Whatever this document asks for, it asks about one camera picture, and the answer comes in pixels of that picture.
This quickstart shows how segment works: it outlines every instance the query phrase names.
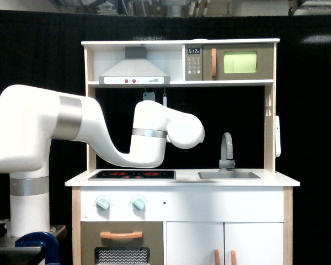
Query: white countertop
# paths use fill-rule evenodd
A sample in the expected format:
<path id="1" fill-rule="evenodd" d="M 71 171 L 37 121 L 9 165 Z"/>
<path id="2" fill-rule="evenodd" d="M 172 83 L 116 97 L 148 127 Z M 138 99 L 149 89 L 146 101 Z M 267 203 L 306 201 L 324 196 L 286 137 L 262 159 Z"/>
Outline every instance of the white countertop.
<path id="1" fill-rule="evenodd" d="M 283 175 L 279 172 L 271 173 L 265 169 L 235 169 L 241 172 L 253 172 L 261 179 L 201 179 L 199 172 L 216 172 L 218 168 L 211 169 L 173 169 L 176 171 L 175 180 L 165 179 L 108 179 L 108 180 L 88 180 L 89 177 L 97 174 L 101 170 L 121 170 L 121 169 L 96 169 L 91 173 L 87 171 L 65 182 L 65 186 L 73 187 L 130 187 L 130 186 L 276 186 L 293 187 L 300 186 L 300 182 Z"/>

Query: faucet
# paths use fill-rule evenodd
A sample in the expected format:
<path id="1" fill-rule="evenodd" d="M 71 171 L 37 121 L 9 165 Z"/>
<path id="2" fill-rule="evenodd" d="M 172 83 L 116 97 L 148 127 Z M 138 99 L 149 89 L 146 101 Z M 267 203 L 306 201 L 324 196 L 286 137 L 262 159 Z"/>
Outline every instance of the faucet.
<path id="1" fill-rule="evenodd" d="M 225 132 L 222 137 L 220 172 L 227 171 L 228 168 L 234 168 L 235 165 L 232 137 L 230 133 Z"/>

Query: oven door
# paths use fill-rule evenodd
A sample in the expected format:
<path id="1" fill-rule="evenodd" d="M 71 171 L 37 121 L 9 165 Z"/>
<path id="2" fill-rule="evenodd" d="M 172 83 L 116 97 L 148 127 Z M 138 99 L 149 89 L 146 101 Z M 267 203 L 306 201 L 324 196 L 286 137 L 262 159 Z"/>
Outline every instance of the oven door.
<path id="1" fill-rule="evenodd" d="M 203 46 L 204 80 L 273 79 L 272 43 Z"/>
<path id="2" fill-rule="evenodd" d="M 163 265 L 163 222 L 81 222 L 82 265 Z"/>

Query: silver ring band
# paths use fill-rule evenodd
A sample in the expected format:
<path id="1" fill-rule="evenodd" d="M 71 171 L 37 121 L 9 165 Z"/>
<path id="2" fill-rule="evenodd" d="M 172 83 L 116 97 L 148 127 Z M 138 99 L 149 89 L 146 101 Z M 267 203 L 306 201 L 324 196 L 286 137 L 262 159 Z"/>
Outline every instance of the silver ring band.
<path id="1" fill-rule="evenodd" d="M 132 134 L 133 135 L 158 137 L 158 138 L 167 138 L 167 132 L 166 131 L 158 131 L 158 130 L 132 128 Z"/>
<path id="2" fill-rule="evenodd" d="M 73 140 L 76 138 L 82 122 L 82 103 L 79 98 L 59 95 L 60 109 L 53 139 Z"/>
<path id="3" fill-rule="evenodd" d="M 49 192 L 49 176 L 42 178 L 10 178 L 10 195 L 32 196 Z"/>

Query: ceiling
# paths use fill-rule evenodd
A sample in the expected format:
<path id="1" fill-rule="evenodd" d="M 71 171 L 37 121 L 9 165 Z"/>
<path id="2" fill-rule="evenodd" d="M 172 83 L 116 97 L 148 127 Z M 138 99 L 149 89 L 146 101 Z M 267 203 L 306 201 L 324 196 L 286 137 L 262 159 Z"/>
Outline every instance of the ceiling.
<path id="1" fill-rule="evenodd" d="M 0 0 L 0 9 L 146 17 L 331 14 L 325 0 Z"/>

